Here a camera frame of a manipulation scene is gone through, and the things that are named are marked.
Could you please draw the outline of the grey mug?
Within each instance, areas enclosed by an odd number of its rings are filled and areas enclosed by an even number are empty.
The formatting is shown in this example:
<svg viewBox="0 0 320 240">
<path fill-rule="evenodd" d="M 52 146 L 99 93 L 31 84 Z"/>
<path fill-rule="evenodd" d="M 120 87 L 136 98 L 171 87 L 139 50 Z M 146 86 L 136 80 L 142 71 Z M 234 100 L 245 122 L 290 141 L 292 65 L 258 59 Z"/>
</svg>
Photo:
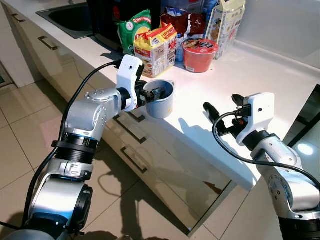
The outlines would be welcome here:
<svg viewBox="0 0 320 240">
<path fill-rule="evenodd" d="M 165 119 L 173 112 L 175 83 L 170 80 L 158 79 L 147 83 L 143 88 L 147 95 L 147 113 L 155 119 Z M 150 91 L 153 89 L 163 89 L 162 98 L 150 98 Z"/>
</svg>

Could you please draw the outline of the yellow red noodle multipack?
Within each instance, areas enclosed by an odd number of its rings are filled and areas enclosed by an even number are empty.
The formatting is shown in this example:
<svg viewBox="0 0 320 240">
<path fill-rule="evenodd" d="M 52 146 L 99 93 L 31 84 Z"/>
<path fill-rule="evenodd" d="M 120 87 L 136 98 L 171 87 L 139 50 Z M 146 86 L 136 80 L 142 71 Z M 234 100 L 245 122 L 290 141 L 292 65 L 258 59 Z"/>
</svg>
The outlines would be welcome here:
<svg viewBox="0 0 320 240">
<path fill-rule="evenodd" d="M 161 23 L 161 27 L 135 35 L 134 54 L 144 64 L 142 75 L 157 78 L 176 62 L 178 32 L 171 23 Z"/>
</svg>

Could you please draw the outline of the red cup noodle bowl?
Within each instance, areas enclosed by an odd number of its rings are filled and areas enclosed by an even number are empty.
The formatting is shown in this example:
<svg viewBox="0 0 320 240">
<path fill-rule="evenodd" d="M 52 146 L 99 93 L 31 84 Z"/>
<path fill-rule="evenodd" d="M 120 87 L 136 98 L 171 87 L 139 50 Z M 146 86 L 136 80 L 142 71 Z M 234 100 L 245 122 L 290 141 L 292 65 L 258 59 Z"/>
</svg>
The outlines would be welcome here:
<svg viewBox="0 0 320 240">
<path fill-rule="evenodd" d="M 206 38 L 189 38 L 183 44 L 183 66 L 190 73 L 205 73 L 218 52 L 218 44 Z"/>
</svg>

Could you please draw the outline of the green snack packet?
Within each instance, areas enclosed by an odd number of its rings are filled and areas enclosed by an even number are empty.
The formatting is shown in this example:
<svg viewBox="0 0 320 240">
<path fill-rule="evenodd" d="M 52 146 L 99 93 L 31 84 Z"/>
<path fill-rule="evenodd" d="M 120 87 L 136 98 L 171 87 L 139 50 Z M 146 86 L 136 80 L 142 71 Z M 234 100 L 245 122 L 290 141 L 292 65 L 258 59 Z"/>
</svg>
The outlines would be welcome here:
<svg viewBox="0 0 320 240">
<path fill-rule="evenodd" d="M 143 10 L 128 21 L 115 23 L 124 55 L 134 55 L 134 41 L 151 30 L 151 12 Z"/>
</svg>

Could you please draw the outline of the white kitchen base cabinet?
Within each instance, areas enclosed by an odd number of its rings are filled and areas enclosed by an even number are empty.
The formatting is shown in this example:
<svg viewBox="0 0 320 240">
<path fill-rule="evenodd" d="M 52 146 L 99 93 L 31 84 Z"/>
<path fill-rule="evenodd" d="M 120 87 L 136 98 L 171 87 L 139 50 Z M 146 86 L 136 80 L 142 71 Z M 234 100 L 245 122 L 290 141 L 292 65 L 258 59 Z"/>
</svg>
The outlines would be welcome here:
<svg viewBox="0 0 320 240">
<path fill-rule="evenodd" d="M 57 139 L 66 99 L 48 80 L 0 90 L 0 220 L 19 226 L 28 185 Z M 230 180 L 213 170 L 202 182 L 186 162 L 142 137 L 134 119 L 121 114 L 107 125 L 94 158 L 94 190 L 84 235 L 68 240 L 186 240 L 183 235 L 219 197 Z M 140 173 L 121 153 L 147 167 Z"/>
</svg>

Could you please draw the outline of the tall white noodle package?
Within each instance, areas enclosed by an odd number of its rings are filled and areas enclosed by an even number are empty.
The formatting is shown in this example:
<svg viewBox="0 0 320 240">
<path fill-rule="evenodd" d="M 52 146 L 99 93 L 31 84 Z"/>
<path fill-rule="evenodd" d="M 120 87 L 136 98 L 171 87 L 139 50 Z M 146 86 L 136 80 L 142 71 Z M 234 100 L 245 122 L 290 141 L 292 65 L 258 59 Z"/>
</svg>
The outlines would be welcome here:
<svg viewBox="0 0 320 240">
<path fill-rule="evenodd" d="M 238 28 L 246 10 L 246 0 L 216 0 L 206 26 L 205 38 L 218 45 L 214 59 L 224 55 L 227 48 L 233 45 Z"/>
</svg>

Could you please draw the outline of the dark red snack packet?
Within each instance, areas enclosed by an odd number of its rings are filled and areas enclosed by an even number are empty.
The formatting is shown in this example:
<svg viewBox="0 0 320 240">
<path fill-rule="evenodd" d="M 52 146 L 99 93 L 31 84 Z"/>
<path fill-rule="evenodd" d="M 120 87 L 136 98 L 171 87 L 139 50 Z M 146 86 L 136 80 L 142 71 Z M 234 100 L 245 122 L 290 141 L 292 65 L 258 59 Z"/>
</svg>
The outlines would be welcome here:
<svg viewBox="0 0 320 240">
<path fill-rule="evenodd" d="M 181 16 L 172 16 L 167 12 L 160 15 L 160 20 L 163 23 L 172 25 L 176 32 L 177 37 L 196 37 L 202 38 L 206 30 L 205 17 L 200 13 L 184 13 Z"/>
</svg>

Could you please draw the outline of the black kitchen appliance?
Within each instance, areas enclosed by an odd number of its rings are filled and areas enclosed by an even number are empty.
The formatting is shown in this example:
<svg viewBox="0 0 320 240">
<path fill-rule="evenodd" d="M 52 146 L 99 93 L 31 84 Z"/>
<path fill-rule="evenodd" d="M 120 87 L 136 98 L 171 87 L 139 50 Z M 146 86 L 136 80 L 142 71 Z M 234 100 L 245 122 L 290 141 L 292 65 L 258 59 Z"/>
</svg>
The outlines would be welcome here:
<svg viewBox="0 0 320 240">
<path fill-rule="evenodd" d="M 124 49 L 116 23 L 128 21 L 144 10 L 150 10 L 151 30 L 160 26 L 162 0 L 86 0 L 94 37 L 121 54 Z"/>
</svg>

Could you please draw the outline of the steel kitchen sink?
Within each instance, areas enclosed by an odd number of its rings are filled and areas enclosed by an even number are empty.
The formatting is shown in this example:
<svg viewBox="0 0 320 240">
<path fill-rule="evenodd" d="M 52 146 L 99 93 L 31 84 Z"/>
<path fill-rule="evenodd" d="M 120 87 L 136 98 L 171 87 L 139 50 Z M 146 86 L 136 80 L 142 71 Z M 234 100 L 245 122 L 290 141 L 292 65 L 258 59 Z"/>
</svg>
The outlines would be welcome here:
<svg viewBox="0 0 320 240">
<path fill-rule="evenodd" d="M 37 11 L 36 14 L 66 32 L 73 39 L 94 36 L 89 5 L 86 2 L 53 7 Z"/>
</svg>

